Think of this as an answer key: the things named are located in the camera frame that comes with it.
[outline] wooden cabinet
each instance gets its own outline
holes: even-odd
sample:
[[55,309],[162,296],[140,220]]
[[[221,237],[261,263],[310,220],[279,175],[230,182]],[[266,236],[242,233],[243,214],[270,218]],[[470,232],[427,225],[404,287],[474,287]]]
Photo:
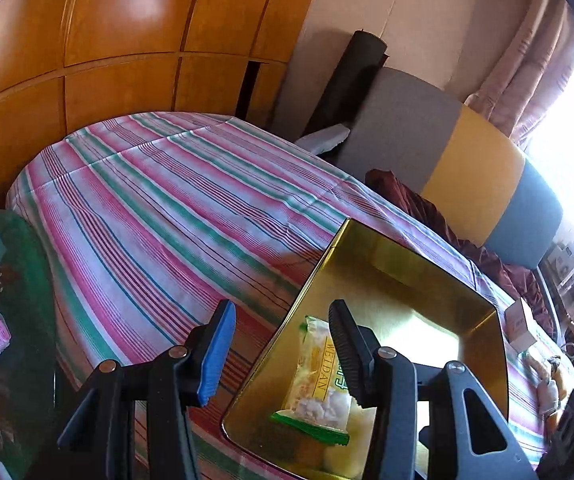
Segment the wooden cabinet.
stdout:
[[96,121],[238,109],[267,126],[309,1],[0,0],[0,205],[40,149]]

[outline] maroon blanket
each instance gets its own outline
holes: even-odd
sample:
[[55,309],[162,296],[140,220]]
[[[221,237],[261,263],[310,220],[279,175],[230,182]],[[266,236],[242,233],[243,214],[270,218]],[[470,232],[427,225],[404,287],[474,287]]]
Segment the maroon blanket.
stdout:
[[472,260],[481,272],[514,300],[525,298],[538,324],[550,336],[554,333],[553,322],[533,272],[518,265],[504,264],[496,253],[484,247],[478,248],[469,240],[459,239],[435,205],[410,190],[390,171],[369,171],[365,176],[365,184],[382,198],[440,235],[460,254]]

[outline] wall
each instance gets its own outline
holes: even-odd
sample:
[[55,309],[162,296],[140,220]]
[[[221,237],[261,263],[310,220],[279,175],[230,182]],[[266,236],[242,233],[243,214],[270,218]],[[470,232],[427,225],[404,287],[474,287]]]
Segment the wall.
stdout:
[[530,0],[312,0],[270,130],[298,138],[351,34],[388,45],[387,65],[464,100],[509,45]]
[[150,110],[264,126],[311,0],[0,0],[0,205],[42,148]]

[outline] beige wall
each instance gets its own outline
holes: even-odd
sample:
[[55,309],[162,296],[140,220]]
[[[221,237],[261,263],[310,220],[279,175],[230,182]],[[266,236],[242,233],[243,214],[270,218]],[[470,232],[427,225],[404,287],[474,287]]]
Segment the beige wall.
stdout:
[[464,100],[510,43],[530,0],[312,0],[270,131],[300,136],[354,30],[388,45],[387,65]]

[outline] green packet edge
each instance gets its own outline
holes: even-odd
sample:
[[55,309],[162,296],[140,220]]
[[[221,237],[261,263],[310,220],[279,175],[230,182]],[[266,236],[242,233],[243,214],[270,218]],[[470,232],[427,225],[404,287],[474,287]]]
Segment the green packet edge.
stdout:
[[286,424],[287,426],[296,428],[297,430],[308,434],[309,436],[320,442],[323,442],[324,444],[329,444],[330,446],[333,444],[346,446],[349,443],[349,434],[346,431],[335,430],[334,428],[325,428],[323,426],[317,426],[316,424],[310,424],[304,420],[299,420],[289,415],[283,415],[281,412],[272,413],[270,419],[281,424]]

